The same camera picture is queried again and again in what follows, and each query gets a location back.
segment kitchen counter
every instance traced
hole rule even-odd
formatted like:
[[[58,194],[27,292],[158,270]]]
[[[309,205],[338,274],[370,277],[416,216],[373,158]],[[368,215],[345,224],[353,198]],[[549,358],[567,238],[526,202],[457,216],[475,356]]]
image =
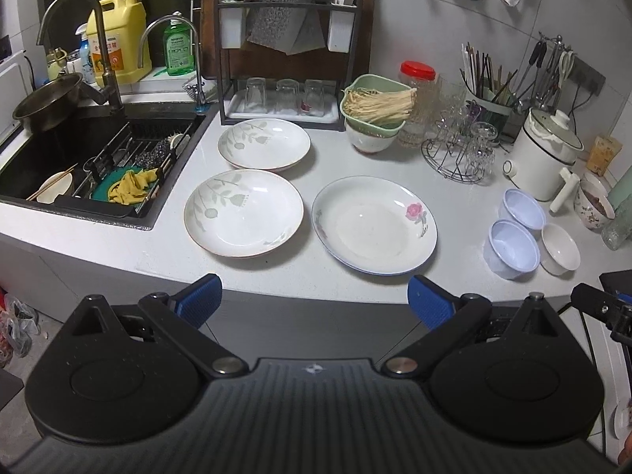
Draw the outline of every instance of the kitchen counter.
[[[473,292],[492,301],[520,301],[530,291],[568,300],[573,287],[585,282],[600,287],[602,272],[632,269],[632,245],[610,251],[596,232],[579,221],[567,201],[549,219],[565,228],[581,252],[581,267],[557,278],[542,267],[517,281],[494,275],[482,256],[482,245],[505,189],[511,183],[497,174],[486,186],[462,185],[433,171],[419,151],[398,145],[365,156],[354,150],[344,133],[308,130],[312,148],[297,166],[282,173],[300,192],[305,217],[286,244],[249,259],[214,256],[189,237],[182,213],[191,192],[204,180],[231,167],[217,151],[224,128],[217,115],[205,131],[173,188],[151,231],[110,226],[12,205],[0,205],[0,234],[25,248],[36,246],[98,265],[153,277],[192,282],[207,272],[217,273],[224,288],[249,299],[268,294],[293,299],[354,303],[406,303],[409,275],[382,277],[356,272],[334,259],[322,246],[310,223],[318,192],[336,179],[352,175],[383,177],[404,185],[429,207],[438,228],[437,248],[416,273],[428,276],[453,294]],[[9,145],[0,156],[13,149]],[[506,153],[497,150],[497,169]]]

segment pink rose plate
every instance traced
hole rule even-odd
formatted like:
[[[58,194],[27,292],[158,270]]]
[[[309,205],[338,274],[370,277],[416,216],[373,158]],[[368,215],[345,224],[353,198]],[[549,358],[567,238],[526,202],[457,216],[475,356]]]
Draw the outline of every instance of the pink rose plate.
[[[333,257],[369,274],[415,270],[437,245],[426,204],[407,188],[371,176],[342,178],[321,190],[312,224]]]

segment gooseneck faucet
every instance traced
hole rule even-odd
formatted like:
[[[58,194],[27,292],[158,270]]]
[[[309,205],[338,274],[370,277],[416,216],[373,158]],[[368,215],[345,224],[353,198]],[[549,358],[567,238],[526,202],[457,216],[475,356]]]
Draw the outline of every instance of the gooseneck faucet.
[[[43,35],[50,25],[53,14],[61,6],[63,1],[64,0],[55,0],[49,5],[46,12],[44,12],[42,24],[37,34],[37,45],[42,46]],[[122,109],[121,93],[119,92],[118,83],[116,81],[116,73],[112,69],[110,57],[107,54],[107,38],[105,37],[105,27],[103,26],[103,9],[101,9],[101,4],[98,0],[86,1],[94,9],[94,17],[96,19],[99,49],[103,61],[103,88],[102,90],[97,90],[83,82],[81,84],[81,91],[98,105],[104,105],[106,102],[109,102],[112,110],[120,110]]]
[[[153,23],[151,23],[146,28],[146,30],[140,36],[140,42],[138,43],[138,69],[143,67],[143,46],[145,44],[145,41],[147,40],[147,36],[149,35],[149,33],[158,25],[160,25],[160,23],[164,23],[165,21],[171,21],[172,19],[187,25],[193,31],[193,34],[194,34],[195,75],[197,76],[197,85],[198,85],[195,106],[197,107],[197,109],[202,110],[206,106],[206,97],[204,96],[204,90],[203,90],[204,85],[202,84],[202,81],[201,81],[201,72],[200,72],[200,38],[198,36],[197,30],[195,29],[195,25],[191,23],[191,21],[189,21],[187,18],[182,17],[181,15],[176,15],[176,14],[165,15],[156,19]]]

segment floral plate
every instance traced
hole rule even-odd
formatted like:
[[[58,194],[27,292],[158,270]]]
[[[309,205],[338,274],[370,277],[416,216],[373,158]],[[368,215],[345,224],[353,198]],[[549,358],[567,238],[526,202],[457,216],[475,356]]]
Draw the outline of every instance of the floral plate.
[[[312,225],[328,252],[369,274],[412,271],[437,245],[435,220],[421,199],[371,176],[342,178],[321,190]]]
[[[227,128],[217,142],[219,154],[235,167],[279,172],[310,150],[309,135],[282,119],[250,119]]]
[[[267,253],[295,234],[303,200],[279,175],[255,169],[217,174],[202,183],[184,207],[184,225],[202,248],[244,258]]]

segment white slow cooker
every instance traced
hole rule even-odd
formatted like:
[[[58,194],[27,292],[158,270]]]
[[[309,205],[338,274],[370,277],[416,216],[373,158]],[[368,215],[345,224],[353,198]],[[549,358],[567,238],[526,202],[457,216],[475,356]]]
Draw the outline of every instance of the white slow cooker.
[[[504,174],[519,189],[538,201],[555,198],[551,212],[557,212],[579,184],[579,177],[570,168],[584,145],[569,128],[569,121],[560,110],[551,115],[532,109],[516,138],[510,159],[502,166]]]

